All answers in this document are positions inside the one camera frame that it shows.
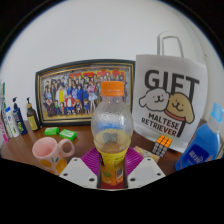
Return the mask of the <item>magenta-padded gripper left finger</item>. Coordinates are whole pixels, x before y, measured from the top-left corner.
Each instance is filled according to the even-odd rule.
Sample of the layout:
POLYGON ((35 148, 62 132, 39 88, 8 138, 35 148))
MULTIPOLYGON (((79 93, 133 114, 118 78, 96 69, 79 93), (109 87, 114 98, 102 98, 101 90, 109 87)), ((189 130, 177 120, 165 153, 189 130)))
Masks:
POLYGON ((60 177, 84 188, 96 189, 100 173, 99 154, 95 148, 81 158, 70 160, 60 177))

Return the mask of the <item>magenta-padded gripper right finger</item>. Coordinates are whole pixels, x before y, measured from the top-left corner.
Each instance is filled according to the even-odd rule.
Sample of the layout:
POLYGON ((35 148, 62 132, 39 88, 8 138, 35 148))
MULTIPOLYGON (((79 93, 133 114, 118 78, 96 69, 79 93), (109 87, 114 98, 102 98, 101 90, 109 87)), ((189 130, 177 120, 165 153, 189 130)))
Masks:
POLYGON ((143 157, 134 149, 128 149, 123 180, 125 189, 140 188, 164 176, 163 171, 151 157, 143 157))

